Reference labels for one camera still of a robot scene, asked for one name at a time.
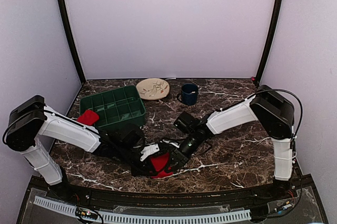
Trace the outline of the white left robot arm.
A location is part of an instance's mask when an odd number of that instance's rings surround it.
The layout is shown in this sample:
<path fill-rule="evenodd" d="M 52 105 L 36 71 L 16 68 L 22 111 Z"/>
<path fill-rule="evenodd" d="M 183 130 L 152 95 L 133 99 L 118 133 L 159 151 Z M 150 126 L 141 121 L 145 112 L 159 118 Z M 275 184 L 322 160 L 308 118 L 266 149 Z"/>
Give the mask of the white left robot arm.
<path fill-rule="evenodd" d="M 51 137 L 74 145 L 86 152 L 106 158 L 118 158 L 140 176 L 157 174 L 146 158 L 158 152 L 158 145 L 138 151 L 134 146 L 144 139 L 144 133 L 135 124 L 106 131 L 72 120 L 48 106 L 44 97 L 36 95 L 11 111 L 3 143 L 20 152 L 40 173 L 63 201 L 74 197 L 74 188 L 65 182 L 61 167 L 50 157 L 39 141 L 39 136 Z"/>

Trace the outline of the red sock with white pattern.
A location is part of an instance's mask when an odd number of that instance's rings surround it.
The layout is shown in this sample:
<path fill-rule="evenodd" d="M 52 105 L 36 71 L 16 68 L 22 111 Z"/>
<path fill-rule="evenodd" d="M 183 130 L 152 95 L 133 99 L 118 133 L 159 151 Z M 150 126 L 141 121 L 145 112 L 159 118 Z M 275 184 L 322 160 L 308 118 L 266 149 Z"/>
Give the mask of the red sock with white pattern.
<path fill-rule="evenodd" d="M 153 179 L 157 178 L 164 178 L 173 175 L 173 172 L 171 171 L 170 166 L 166 167 L 166 165 L 170 161 L 170 154 L 166 153 L 161 156 L 151 156 L 150 161 L 157 172 L 157 175 L 152 176 Z"/>

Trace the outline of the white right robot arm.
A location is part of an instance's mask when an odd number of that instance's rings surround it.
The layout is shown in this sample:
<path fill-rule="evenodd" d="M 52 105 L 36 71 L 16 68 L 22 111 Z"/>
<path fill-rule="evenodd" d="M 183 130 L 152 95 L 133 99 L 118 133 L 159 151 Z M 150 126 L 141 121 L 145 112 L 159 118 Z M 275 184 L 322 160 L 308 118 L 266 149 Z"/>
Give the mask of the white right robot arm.
<path fill-rule="evenodd" d="M 173 172 L 189 161 L 199 146 L 207 139 L 228 129 L 258 121 L 273 143 L 274 178 L 269 196 L 281 199 L 289 191 L 288 180 L 292 176 L 294 130 L 294 105 L 281 94 L 280 89 L 262 85 L 255 94 L 226 109 L 218 109 L 203 119 L 182 112 L 174 126 L 187 137 L 169 152 L 165 171 Z"/>

